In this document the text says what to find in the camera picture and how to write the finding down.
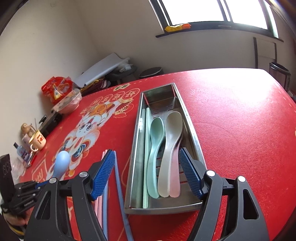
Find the ceramic cup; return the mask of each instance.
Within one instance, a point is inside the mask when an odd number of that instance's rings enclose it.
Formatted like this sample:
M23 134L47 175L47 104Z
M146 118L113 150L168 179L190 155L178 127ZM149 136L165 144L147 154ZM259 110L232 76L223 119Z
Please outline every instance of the ceramic cup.
M30 141L30 149L31 151L36 151L36 149L38 150L42 150L42 148L45 146L46 144L46 139L44 138L44 136L41 134L41 132L39 130L37 130L34 135L31 137Z

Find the green plastic spoon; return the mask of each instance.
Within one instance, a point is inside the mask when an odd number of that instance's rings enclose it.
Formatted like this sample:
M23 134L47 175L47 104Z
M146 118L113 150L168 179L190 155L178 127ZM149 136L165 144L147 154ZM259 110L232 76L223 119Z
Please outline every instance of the green plastic spoon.
M156 179L156 156L159 147L165 137L165 129L161 118L156 117L151 123L150 136L152 140L152 148L147 166L147 190L151 197L158 198L157 179Z

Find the blue chopstick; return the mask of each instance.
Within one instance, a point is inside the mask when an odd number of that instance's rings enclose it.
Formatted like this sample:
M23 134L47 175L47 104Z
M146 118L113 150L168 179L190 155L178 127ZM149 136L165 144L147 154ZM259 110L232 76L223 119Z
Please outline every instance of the blue chopstick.
M108 240L107 204L108 204L108 181L103 192L103 233L106 239Z
M123 195L122 195L122 189L121 189L121 184L120 184L120 177L119 177L116 152L115 152L115 177L116 177L116 185L117 185L117 192L118 192L118 197L119 197L120 210L121 210L124 228L126 230L126 236L128 238L128 241L133 241L131 227L129 226L128 218L123 210L124 209L124 202L123 202Z

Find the table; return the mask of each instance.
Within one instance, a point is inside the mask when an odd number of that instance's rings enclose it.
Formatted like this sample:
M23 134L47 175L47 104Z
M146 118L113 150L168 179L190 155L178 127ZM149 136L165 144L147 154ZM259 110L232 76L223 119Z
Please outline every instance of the table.
M205 69L172 73L86 96L48 136L45 148L21 181L50 178L52 164L62 149L71 154L65 179L88 170L93 162L100 160L103 150L113 149L117 151L125 193L139 93L173 82L188 109L207 167L222 177L246 177L273 239L296 203L296 105L264 70ZM80 240L70 199L68 208L74 236ZM214 240L220 237L225 210L223 198ZM183 241L196 217L197 212L130 215L129 222L135 241ZM109 241L127 240L114 171L109 179L108 232Z

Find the windowsill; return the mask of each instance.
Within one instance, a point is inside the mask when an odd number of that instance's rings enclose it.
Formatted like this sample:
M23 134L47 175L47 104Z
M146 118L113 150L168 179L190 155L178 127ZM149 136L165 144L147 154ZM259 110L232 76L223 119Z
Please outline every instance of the windowsill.
M206 26L206 28L200 28L200 27L197 28L196 26L191 26L191 29L184 29L184 30L180 30L180 31L176 31L176 32L170 32L170 33L167 33L164 30L164 32L165 32L164 34L159 34L159 35L156 35L155 37L160 38L160 37L168 36L171 34L192 32L192 31L199 31L199 30L211 30L211 29L227 29L227 30L238 30L238 31L250 32L250 33L254 33L254 34L261 34L263 36L270 37L270 38L276 39L278 41L284 42L282 39L272 36L271 33L265 29L260 29L260 28L256 28L256 27L252 27L252 26L244 26L244 28L235 28L235 27L231 27L231 26L213 26L213 25L208 25L208 26Z

